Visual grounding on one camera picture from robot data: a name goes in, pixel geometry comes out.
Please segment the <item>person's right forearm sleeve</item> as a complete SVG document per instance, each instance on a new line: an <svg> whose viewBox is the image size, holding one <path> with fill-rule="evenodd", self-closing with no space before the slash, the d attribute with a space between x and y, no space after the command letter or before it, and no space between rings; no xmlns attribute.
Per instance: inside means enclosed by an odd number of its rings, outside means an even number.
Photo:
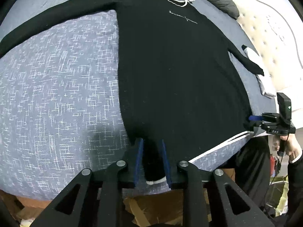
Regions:
<svg viewBox="0 0 303 227"><path fill-rule="evenodd" d="M302 226L302 155L288 164L288 218L285 226Z"/></svg>

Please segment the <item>person's right hand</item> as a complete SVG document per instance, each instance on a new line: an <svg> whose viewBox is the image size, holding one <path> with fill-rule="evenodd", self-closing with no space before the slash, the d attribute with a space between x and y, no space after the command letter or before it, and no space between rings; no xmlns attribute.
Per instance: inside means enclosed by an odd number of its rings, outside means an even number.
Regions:
<svg viewBox="0 0 303 227"><path fill-rule="evenodd" d="M273 138L273 150L279 151L282 141L284 141L284 151L288 155L290 163L298 161L302 156L302 148L298 143L295 134L289 134L287 136L275 135Z"/></svg>

